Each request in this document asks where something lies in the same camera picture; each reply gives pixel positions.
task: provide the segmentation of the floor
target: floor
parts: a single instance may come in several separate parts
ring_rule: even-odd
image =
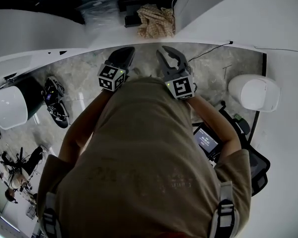
[[[162,45],[164,44],[135,45],[136,55],[131,70],[138,68],[138,71],[144,76],[162,76],[155,56],[156,50]],[[166,45],[181,51],[187,60],[214,47],[213,45],[194,43],[168,43]],[[70,123],[73,123],[82,110],[100,93],[97,72],[101,64],[116,49],[104,49],[64,59],[37,69],[31,72],[31,75],[42,86],[48,75],[55,75],[58,78],[65,87],[66,94],[63,102],[70,114]],[[175,60],[169,59],[167,55],[166,58],[171,64],[176,65]],[[221,47],[191,61],[190,65],[198,86],[198,94],[214,106],[221,100],[225,100],[227,111],[231,115],[238,113],[252,126],[255,112],[244,109],[233,100],[227,92],[227,84],[233,77],[240,74],[261,74],[261,53]],[[197,122],[198,120],[193,114],[192,121]],[[52,154],[58,155],[66,131],[67,129],[61,129],[53,122],[46,106],[43,105],[37,112],[36,119],[33,117],[24,125],[2,131],[0,151],[7,150],[9,154],[14,155],[23,147],[26,155],[31,154],[41,143],[49,148]],[[42,169],[43,165],[40,165],[37,169],[38,174],[42,172]]]

